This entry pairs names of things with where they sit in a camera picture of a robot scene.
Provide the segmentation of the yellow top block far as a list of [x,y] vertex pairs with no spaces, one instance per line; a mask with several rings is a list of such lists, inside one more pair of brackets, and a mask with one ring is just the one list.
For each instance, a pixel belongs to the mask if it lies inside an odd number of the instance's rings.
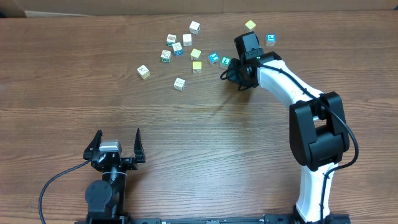
[[256,28],[256,23],[253,22],[252,20],[247,21],[244,25],[245,32],[254,32],[255,28]]

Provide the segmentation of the plain wood block yellow side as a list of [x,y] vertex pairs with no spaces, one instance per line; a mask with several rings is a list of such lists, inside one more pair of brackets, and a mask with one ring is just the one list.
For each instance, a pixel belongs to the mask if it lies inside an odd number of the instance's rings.
[[144,80],[150,76],[150,71],[145,65],[141,65],[139,68],[137,68],[137,72]]

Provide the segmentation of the wood block blue side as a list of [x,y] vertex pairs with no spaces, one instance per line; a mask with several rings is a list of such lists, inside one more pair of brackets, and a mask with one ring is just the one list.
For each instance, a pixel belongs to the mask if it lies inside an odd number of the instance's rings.
[[173,48],[175,56],[183,54],[183,48],[182,48],[182,45],[180,42],[176,42],[176,43],[172,44],[172,48]]

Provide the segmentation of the plain white wood block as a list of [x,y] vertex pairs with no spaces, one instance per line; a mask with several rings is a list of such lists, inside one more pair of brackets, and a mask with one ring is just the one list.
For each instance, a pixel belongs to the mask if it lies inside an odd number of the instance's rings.
[[182,39],[183,39],[183,46],[184,47],[192,46],[192,35],[191,34],[182,35]]

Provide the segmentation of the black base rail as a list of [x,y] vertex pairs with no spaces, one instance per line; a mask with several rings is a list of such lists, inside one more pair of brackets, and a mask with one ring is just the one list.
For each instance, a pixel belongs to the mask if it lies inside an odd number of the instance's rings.
[[299,217],[293,215],[264,215],[261,217],[232,217],[232,218],[186,218],[186,219],[160,219],[160,218],[133,218],[127,220],[89,221],[76,222],[76,224],[89,223],[130,223],[130,224],[299,224],[304,223]]

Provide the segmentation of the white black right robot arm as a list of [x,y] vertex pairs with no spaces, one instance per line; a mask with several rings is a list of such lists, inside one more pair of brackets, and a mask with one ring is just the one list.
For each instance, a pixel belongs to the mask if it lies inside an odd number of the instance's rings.
[[240,91],[261,87],[289,110],[289,144],[301,166],[300,193],[291,215],[266,215],[290,223],[349,223],[348,215],[334,215],[329,196],[335,171],[354,139],[346,124],[341,97],[311,87],[288,69],[275,53],[232,58],[220,78]]

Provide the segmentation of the yellow top block lower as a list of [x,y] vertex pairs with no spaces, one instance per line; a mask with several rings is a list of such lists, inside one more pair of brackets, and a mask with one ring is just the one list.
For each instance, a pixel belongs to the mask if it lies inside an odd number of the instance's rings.
[[200,61],[192,62],[192,72],[193,73],[201,73],[202,71],[202,63]]

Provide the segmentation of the white wood block far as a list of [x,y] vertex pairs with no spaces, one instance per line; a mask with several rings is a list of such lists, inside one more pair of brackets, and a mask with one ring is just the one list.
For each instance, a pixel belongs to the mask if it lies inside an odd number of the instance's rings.
[[189,31],[192,34],[197,35],[200,31],[200,23],[192,21],[191,24],[189,25]]

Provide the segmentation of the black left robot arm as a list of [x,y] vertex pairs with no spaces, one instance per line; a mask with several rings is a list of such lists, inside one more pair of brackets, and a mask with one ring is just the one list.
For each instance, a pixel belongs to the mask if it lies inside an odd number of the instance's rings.
[[127,171],[138,169],[145,163],[146,156],[137,130],[134,143],[134,156],[122,157],[120,142],[102,141],[103,132],[97,131],[93,140],[84,150],[83,158],[102,173],[101,179],[92,182],[85,191],[88,204],[86,223],[132,223],[132,218],[124,210]]

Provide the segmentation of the wood block green R side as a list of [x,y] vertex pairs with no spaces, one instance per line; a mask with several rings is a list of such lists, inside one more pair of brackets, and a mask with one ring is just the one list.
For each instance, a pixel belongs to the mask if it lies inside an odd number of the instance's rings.
[[169,63],[171,59],[172,53],[169,50],[163,50],[161,53],[161,61],[165,63]]

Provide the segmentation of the yellow top block upper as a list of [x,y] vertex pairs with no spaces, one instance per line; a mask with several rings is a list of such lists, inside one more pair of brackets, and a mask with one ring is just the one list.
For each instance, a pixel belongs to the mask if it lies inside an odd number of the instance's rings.
[[192,49],[190,58],[192,61],[198,61],[201,59],[201,50],[198,49]]

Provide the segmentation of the wood block letter E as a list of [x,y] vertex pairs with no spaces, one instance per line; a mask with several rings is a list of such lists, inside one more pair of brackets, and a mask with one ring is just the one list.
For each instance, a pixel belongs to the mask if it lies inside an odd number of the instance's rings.
[[176,78],[174,82],[174,88],[179,91],[183,91],[185,88],[185,80],[181,78]]

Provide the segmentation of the green top wood block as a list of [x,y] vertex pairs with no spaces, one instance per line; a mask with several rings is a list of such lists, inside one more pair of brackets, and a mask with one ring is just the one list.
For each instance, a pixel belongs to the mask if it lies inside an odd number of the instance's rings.
[[230,59],[230,58],[228,58],[228,57],[223,57],[223,58],[220,60],[220,67],[221,67],[222,69],[224,69],[224,70],[227,70],[228,67],[229,67],[229,65],[230,65],[230,63],[231,63],[231,59]]

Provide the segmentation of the blue top wood block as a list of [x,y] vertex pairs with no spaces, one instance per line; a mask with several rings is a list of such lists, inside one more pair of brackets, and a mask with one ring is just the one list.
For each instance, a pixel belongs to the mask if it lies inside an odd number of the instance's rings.
[[209,54],[209,56],[208,56],[208,62],[211,66],[214,66],[215,64],[217,64],[219,62],[219,60],[220,60],[220,58],[216,52],[213,52],[213,53]]

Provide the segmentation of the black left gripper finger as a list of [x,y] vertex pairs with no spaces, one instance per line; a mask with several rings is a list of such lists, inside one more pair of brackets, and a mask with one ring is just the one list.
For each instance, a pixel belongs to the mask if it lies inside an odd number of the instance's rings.
[[103,132],[102,130],[97,130],[93,140],[89,143],[87,148],[83,152],[84,160],[89,160],[93,157],[94,153],[99,150]]
[[136,137],[135,137],[135,141],[134,141],[134,154],[135,154],[135,161],[137,163],[145,163],[146,162],[146,155],[144,153],[144,148],[142,146],[140,129],[137,129],[137,132],[136,132]]

